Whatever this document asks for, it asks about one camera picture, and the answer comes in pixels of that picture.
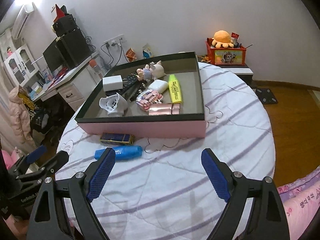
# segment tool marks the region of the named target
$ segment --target glass cabinet door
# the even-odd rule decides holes
[[[17,65],[17,63],[16,63],[14,58],[10,59],[9,66],[10,66],[14,76],[18,80],[19,84],[21,84],[24,81],[24,77],[23,76],[26,74],[26,72],[25,71],[20,71],[20,69],[18,68],[18,65]]]
[[[28,54],[27,54],[27,52],[26,52],[26,50],[25,49],[22,49],[21,51],[20,51],[20,56],[21,56],[21,58],[22,58],[22,62],[21,62],[21,64],[22,64],[22,67],[26,70],[26,68],[27,68],[27,70],[31,73],[31,72],[33,72],[34,70],[35,70],[35,67],[31,64],[31,60],[30,60],[30,58],[29,58],[29,56],[28,56]]]

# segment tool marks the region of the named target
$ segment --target white power adapter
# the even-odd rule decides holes
[[[122,89],[123,88],[122,77],[120,75],[104,77],[102,78],[102,85],[103,85],[103,91],[105,92]]]

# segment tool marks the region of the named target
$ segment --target power outlet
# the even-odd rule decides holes
[[[124,37],[124,34],[122,34],[122,35],[116,36],[115,38],[105,41],[104,44],[109,43],[109,45],[111,46],[111,43],[113,41],[115,41],[116,43],[120,43],[120,39],[121,39],[121,43],[124,43],[127,41]]]

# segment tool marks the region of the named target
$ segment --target purple stripe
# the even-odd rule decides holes
[[[58,174],[58,173],[60,173],[60,172],[63,172],[63,171],[66,171],[66,170],[68,170],[68,169],[70,169],[70,168],[72,168],[72,167],[78,166],[80,163],[87,162],[87,161],[91,161],[91,160],[94,160],[94,156],[91,156],[91,157],[82,159],[82,160],[77,161],[77,162],[75,162],[75,163],[73,163],[73,164],[71,164],[71,165],[69,165],[69,166],[67,166],[67,167],[65,167],[65,168],[63,168],[63,169],[60,169],[60,170],[58,170],[58,171],[56,172],[56,174]]]
[[[63,136],[65,136],[67,133],[72,132],[73,130],[75,130],[75,129],[77,129],[77,128],[78,128],[78,125],[77,125],[75,128],[72,128],[72,129],[70,129],[69,131],[67,131],[65,134],[62,134],[61,138],[62,138]]]
[[[186,188],[183,188],[181,190],[178,190],[177,192],[174,192],[172,194],[163,196],[163,197],[158,198],[156,200],[153,200],[151,202],[144,203],[144,204],[142,204],[140,206],[137,206],[137,207],[134,207],[134,208],[128,208],[128,209],[124,209],[124,210],[112,211],[112,212],[108,212],[108,213],[102,213],[102,214],[98,214],[96,216],[98,218],[102,218],[102,217],[111,217],[111,216],[116,216],[116,215],[122,215],[122,214],[126,214],[126,213],[134,213],[134,212],[139,211],[141,209],[158,205],[158,204],[163,203],[165,201],[168,201],[168,200],[170,200],[172,198],[175,198],[175,197],[177,197],[179,195],[187,193],[187,192],[189,192],[189,191],[191,191],[191,190],[203,185],[204,183],[206,183],[208,181],[209,181],[209,178],[205,177],[205,178],[195,182],[194,184],[191,184],[190,186],[188,186]]]
[[[160,238],[154,238],[152,240],[170,240],[170,239],[173,239],[177,236],[183,236],[183,235],[186,235],[186,234],[190,234],[194,231],[197,231],[207,225],[209,225],[211,222],[217,220],[220,216],[222,215],[222,212],[216,214],[215,216],[213,216],[212,218],[209,218],[208,220],[200,223],[200,224],[197,224],[197,225],[194,225],[193,227],[189,227],[189,228],[186,228],[184,230],[181,230],[179,232],[176,232],[176,233],[173,233],[173,234],[170,234],[170,235],[167,235],[167,236],[162,236]]]
[[[192,140],[190,140],[188,143],[185,143],[185,144],[183,144],[183,145],[177,146],[175,149],[170,150],[169,152],[167,152],[167,153],[165,153],[165,154],[162,154],[162,155],[160,155],[160,156],[158,156],[158,157],[156,157],[156,158],[154,158],[154,159],[152,159],[152,160],[150,160],[150,161],[148,161],[148,162],[141,163],[140,165],[135,166],[135,167],[132,167],[131,169],[128,169],[128,170],[126,170],[126,171],[122,171],[122,172],[120,172],[120,173],[118,173],[118,174],[116,174],[116,175],[113,175],[113,176],[109,176],[108,179],[116,179],[116,178],[119,178],[119,177],[121,177],[121,176],[123,176],[123,175],[129,174],[130,172],[133,172],[133,171],[136,171],[136,170],[138,170],[138,169],[140,169],[140,168],[143,168],[143,167],[145,167],[145,166],[148,166],[149,164],[155,163],[155,162],[157,162],[157,161],[159,161],[159,160],[161,160],[161,159],[163,159],[163,158],[165,158],[165,157],[168,157],[168,156],[176,153],[176,151],[181,150],[181,149],[183,149],[183,148],[185,148],[185,147],[188,147],[188,146],[192,145],[193,143],[196,143],[196,142],[199,141],[199,140],[202,140],[202,139],[200,139],[200,138],[192,139]]]
[[[216,101],[217,99],[219,99],[220,97],[223,97],[224,95],[226,95],[227,93],[231,92],[231,91],[234,91],[235,89],[239,88],[239,87],[242,87],[242,86],[247,86],[246,83],[241,83],[233,88],[230,88],[229,90],[227,91],[223,91],[222,93],[220,93],[219,95],[217,95],[214,99],[212,99],[211,101],[209,101],[208,103],[206,103],[205,105],[206,106],[209,106],[211,105],[214,101]]]
[[[240,152],[237,156],[233,157],[229,162],[227,162],[227,165],[230,166],[232,163],[235,163],[240,158],[245,156],[248,152],[250,152],[254,147],[258,145],[259,142],[261,142],[267,135],[269,134],[268,131],[264,131],[262,135],[258,137],[252,144],[250,144],[246,149],[244,149],[242,152]]]
[[[229,117],[229,119],[232,119],[232,118],[236,117],[237,115],[242,113],[244,110],[250,108],[251,106],[253,106],[255,103],[258,103],[258,102],[260,102],[260,101],[259,101],[258,98],[256,98],[254,101],[252,101],[251,103],[247,104],[246,106],[242,107],[237,112],[235,112],[232,116]]]
[[[271,171],[268,172],[267,177],[271,177],[274,170],[275,170],[275,167],[273,167]]]
[[[224,72],[215,73],[215,74],[211,75],[210,77],[208,77],[205,81],[201,82],[201,84],[206,83],[206,82],[207,82],[209,79],[211,79],[212,77],[220,76],[220,75],[222,75],[222,74],[224,74],[224,73],[227,73],[227,72],[229,72],[229,71],[224,71]]]
[[[210,68],[210,69],[220,69],[220,67],[212,65],[212,64],[207,64],[205,66],[200,67],[199,69],[201,70],[201,69],[204,69],[204,68],[207,68],[207,67],[210,67],[210,66],[214,67],[214,68]]]
[[[91,137],[91,136],[93,136],[93,135],[94,135],[94,134],[89,134],[89,135],[87,135],[86,137],[81,138],[80,140],[78,140],[78,141],[76,141],[75,143],[73,143],[73,146],[76,145],[76,144],[78,144],[78,143],[81,142],[81,141],[84,141],[84,140],[88,139],[89,137]]]

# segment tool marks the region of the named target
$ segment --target pink box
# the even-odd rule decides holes
[[[101,81],[77,114],[75,120],[78,125],[88,134],[97,135],[108,132],[127,133],[136,137],[204,138],[206,121],[198,61],[194,52],[163,55],[115,66],[106,76],[121,75],[125,78],[138,68],[159,60],[167,74],[161,79],[168,81],[169,74],[175,74],[180,83],[180,114],[148,115],[134,101],[129,102],[129,109],[123,117],[108,117],[106,110],[99,107],[100,98],[106,97]],[[162,95],[164,104],[171,103],[168,90]]]

